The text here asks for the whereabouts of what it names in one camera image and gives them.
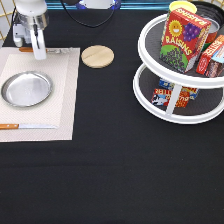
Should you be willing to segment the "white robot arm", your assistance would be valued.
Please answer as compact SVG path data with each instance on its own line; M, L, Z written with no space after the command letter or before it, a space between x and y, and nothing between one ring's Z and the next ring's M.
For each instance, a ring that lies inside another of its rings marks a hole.
M46 58L43 30L49 24L45 0L15 0L16 14L13 21L13 40L17 47L23 42L32 44L37 60Z

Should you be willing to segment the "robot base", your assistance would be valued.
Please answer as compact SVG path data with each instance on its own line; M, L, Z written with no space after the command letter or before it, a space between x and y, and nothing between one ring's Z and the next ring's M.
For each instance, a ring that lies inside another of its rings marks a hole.
M79 9L118 9L121 0L80 0L76 6Z

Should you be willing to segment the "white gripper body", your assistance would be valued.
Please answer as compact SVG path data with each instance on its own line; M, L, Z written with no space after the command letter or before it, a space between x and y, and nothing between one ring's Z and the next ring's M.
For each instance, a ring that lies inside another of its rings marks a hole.
M44 60L46 58L43 31L39 29L36 24L32 25L30 29L24 27L21 24L14 24L13 41L19 48L23 46L23 41L31 43L34 57L37 60Z

